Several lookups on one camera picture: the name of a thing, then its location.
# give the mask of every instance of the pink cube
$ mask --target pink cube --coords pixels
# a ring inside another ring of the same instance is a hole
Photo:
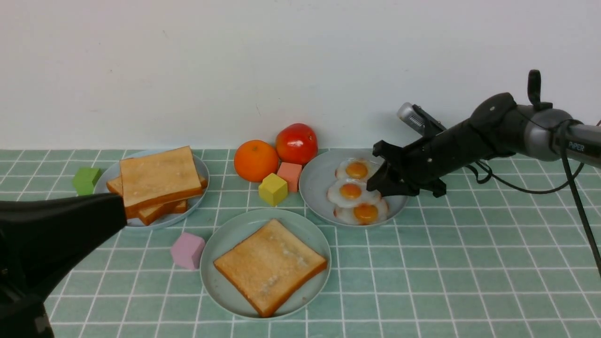
[[[173,262],[188,270],[196,270],[204,249],[204,239],[184,232],[171,247]]]
[[[301,176],[302,165],[282,162],[279,165],[278,176],[288,182],[288,191],[297,192],[299,189],[299,177]]]

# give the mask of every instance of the toy block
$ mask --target toy block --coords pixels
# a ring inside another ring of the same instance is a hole
[[[93,194],[94,187],[100,178],[100,174],[99,168],[82,167],[78,169],[72,180],[73,187],[75,188],[75,191],[77,191],[77,194],[80,196]]]
[[[171,257],[177,266],[196,270],[200,264],[200,255],[204,249],[204,239],[184,232],[171,247]]]
[[[278,176],[288,182],[288,191],[297,192],[299,187],[299,177],[301,176],[302,165],[282,162],[279,166]]]
[[[288,196],[288,182],[276,174],[269,174],[259,185],[259,197],[276,206]]]

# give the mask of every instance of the fried egg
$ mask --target fried egg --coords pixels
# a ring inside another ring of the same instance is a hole
[[[353,226],[367,226],[387,219],[388,203],[381,199],[375,204],[360,204],[351,208],[335,207],[334,217]]]
[[[359,204],[375,204],[382,199],[378,190],[367,191],[367,183],[360,180],[337,180],[328,188],[328,201],[339,207],[356,207]]]
[[[334,173],[336,178],[341,179],[356,179],[366,181],[377,171],[374,163],[362,158],[350,158],[344,160]]]

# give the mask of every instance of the red tomato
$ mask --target red tomato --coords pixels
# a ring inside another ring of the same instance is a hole
[[[305,165],[317,155],[317,136],[306,124],[291,124],[275,138],[275,150],[282,162]]]

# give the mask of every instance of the egg white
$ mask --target egg white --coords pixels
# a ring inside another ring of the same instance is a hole
[[[361,189],[361,195],[354,199],[349,200],[340,194],[340,188],[347,183],[353,183],[359,186]],[[332,186],[328,188],[326,193],[328,201],[339,207],[356,207],[359,204],[375,204],[382,199],[382,195],[378,190],[367,191],[367,183],[360,180],[344,179],[337,180]]]
[[[377,203],[374,204],[377,208],[377,219],[373,221],[373,223],[383,222],[388,218],[388,203],[386,200],[381,199]],[[361,224],[359,220],[355,217],[353,213],[354,208],[343,208],[343,207],[335,207],[334,208],[334,216],[341,220],[343,223],[352,225],[352,226],[366,226],[369,224]]]
[[[363,163],[367,167],[367,175],[365,177],[359,179],[361,181],[367,181],[367,179],[369,179],[371,176],[373,176],[373,174],[375,174],[377,171],[376,164],[374,164],[366,159],[349,158],[349,159],[345,159],[338,165],[338,168],[336,169],[336,172],[335,172],[337,179],[339,179],[339,180],[355,179],[354,177],[350,177],[349,174],[346,173],[346,167],[348,167],[349,164],[351,164],[352,162],[360,162],[360,163]]]

